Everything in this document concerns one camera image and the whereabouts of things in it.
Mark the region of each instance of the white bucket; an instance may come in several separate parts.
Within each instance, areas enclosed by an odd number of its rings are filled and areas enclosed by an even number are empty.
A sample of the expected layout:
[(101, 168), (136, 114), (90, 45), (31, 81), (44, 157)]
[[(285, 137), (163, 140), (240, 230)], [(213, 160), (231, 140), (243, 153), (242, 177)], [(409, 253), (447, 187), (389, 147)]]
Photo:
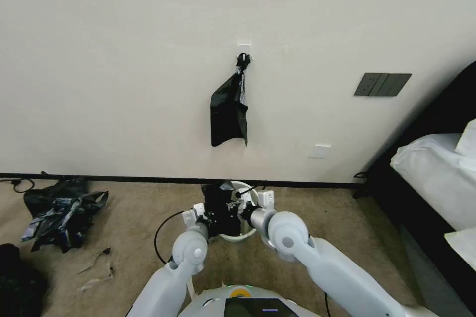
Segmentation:
[[(248, 185), (244, 182), (240, 182), (240, 181), (232, 181), (232, 185), (233, 185), (233, 188), (235, 190), (238, 190), (240, 188), (247, 188), (247, 189), (251, 188), (250, 185)], [(251, 198), (253, 199), (253, 202), (255, 204), (258, 204), (258, 192), (253, 189), (253, 190), (250, 191), (250, 193), (251, 193)], [(251, 228), (246, 220), (242, 220), (240, 218), (240, 221), (241, 221), (241, 234), (240, 234), (240, 236), (235, 237), (235, 236), (230, 236), (230, 235), (225, 235), (225, 234), (220, 234), (220, 236), (223, 239), (225, 239), (229, 242), (237, 243), (237, 242), (245, 240), (246, 238), (250, 237), (251, 235), (253, 235), (256, 232), (256, 229)]]

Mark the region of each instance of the beige carpet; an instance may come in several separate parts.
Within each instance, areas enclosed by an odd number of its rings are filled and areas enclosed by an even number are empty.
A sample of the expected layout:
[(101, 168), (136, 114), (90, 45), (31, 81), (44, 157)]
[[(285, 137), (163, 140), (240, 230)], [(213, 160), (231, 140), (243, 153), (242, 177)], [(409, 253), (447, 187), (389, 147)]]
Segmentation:
[[(53, 181), (37, 181), (45, 187)], [(95, 217), (81, 249), (66, 254), (55, 246), (31, 253), (32, 242), (20, 237), (30, 222), (22, 195), (0, 183), (0, 243), (11, 242), (22, 256), (50, 280), (45, 317), (124, 316), (149, 277), (162, 266), (153, 248), (158, 225), (169, 215), (202, 201), (199, 185), (95, 182), (93, 190), (109, 190), (106, 207)], [(403, 304), (421, 302), (397, 232), (371, 198), (352, 199), (345, 189), (274, 188), (276, 209), (292, 211), (307, 224), (312, 236), (323, 237), (367, 270)], [(163, 256), (170, 256), (174, 239), (184, 230), (173, 218), (158, 238)], [(83, 274), (91, 258), (111, 246), (114, 279), (78, 293), (93, 278), (105, 277), (105, 262)], [(326, 316), (322, 290), (299, 263), (287, 263), (265, 248), (255, 234), (242, 243), (216, 238), (209, 245), (205, 269), (193, 279), (199, 293), (222, 282), (274, 290), (299, 305)], [(333, 317), (347, 314), (330, 301)]]

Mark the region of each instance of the black cable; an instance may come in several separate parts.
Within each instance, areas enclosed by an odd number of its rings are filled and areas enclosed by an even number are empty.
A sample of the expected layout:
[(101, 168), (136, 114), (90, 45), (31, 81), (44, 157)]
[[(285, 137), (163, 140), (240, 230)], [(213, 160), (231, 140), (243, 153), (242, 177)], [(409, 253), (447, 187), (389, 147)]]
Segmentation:
[(354, 175), (354, 178), (367, 178), (367, 172), (359, 172)]
[(184, 211), (180, 211), (180, 212), (177, 212), (175, 214), (172, 214), (170, 217), (168, 217), (166, 220), (164, 220), (162, 222), (162, 224), (159, 226), (159, 228), (157, 228), (157, 231), (155, 232), (155, 235), (154, 235), (154, 249), (155, 249), (155, 253), (157, 254), (157, 257), (159, 258), (159, 260), (161, 262), (164, 263), (164, 265), (166, 265), (166, 261), (164, 259), (162, 259), (162, 257), (160, 256), (159, 254), (159, 251), (157, 250), (157, 235), (159, 234), (159, 230), (160, 228), (162, 228), (164, 226), (165, 223), (167, 223), (170, 219), (172, 219), (173, 217), (175, 217), (176, 215), (179, 215), (179, 214), (182, 214)]
[[(13, 190), (16, 192), (16, 193), (25, 193), (31, 189), (33, 189), (33, 187), (35, 187), (35, 182), (33, 182), (31, 179), (29, 178), (6, 178), (6, 179), (3, 179), (3, 180), (0, 180), (0, 182), (10, 182), (12, 185), (13, 185)], [(24, 191), (19, 191), (17, 189), (17, 187), (21, 184), (22, 181), (28, 181), (31, 183), (31, 187), (27, 188), (26, 190)]]
[(331, 317), (331, 312), (329, 311), (329, 302), (327, 301), (327, 293), (326, 292), (324, 292), (324, 300), (326, 302), (327, 317)]
[(244, 192), (235, 192), (235, 196), (236, 198), (240, 198), (242, 195), (244, 195), (245, 193), (248, 193), (248, 192), (251, 192), (252, 190), (258, 188), (259, 186), (263, 185), (263, 183), (266, 183), (266, 181), (263, 181), (263, 182), (260, 182), (258, 183), (256, 186), (253, 186), (251, 187), (250, 189), (247, 189), (246, 191)]

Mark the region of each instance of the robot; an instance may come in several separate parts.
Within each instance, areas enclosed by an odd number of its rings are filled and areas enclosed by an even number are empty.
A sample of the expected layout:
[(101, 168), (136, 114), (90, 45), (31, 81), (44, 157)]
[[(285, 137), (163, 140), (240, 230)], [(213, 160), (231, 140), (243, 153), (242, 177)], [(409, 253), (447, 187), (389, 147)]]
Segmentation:
[[(239, 189), (236, 199), (228, 200), (225, 205), (211, 204), (205, 194), (205, 204), (196, 204), (182, 214), (186, 231), (175, 240), (171, 260), (152, 275), (126, 317), (178, 315), (185, 301), (187, 283), (204, 268), (210, 233), (217, 235), (223, 230), (219, 222), (223, 220), (217, 216), (224, 215), (226, 226), (231, 224), (230, 219), (241, 219), (255, 228), (263, 243), (282, 259), (301, 262), (314, 283), (354, 317), (436, 316), (424, 307), (401, 305), (332, 244), (311, 237), (299, 216), (276, 212), (273, 191), (259, 191), (258, 204), (253, 202), (249, 191)], [(275, 292), (248, 286), (206, 290), (193, 298), (179, 316), (319, 317)]]

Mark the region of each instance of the robot display screen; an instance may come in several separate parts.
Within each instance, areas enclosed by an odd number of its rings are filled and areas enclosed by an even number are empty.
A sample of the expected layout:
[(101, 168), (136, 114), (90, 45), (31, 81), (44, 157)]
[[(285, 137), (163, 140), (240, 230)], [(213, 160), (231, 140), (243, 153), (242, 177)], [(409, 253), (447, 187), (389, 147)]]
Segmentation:
[(223, 317), (299, 317), (279, 299), (228, 298)]

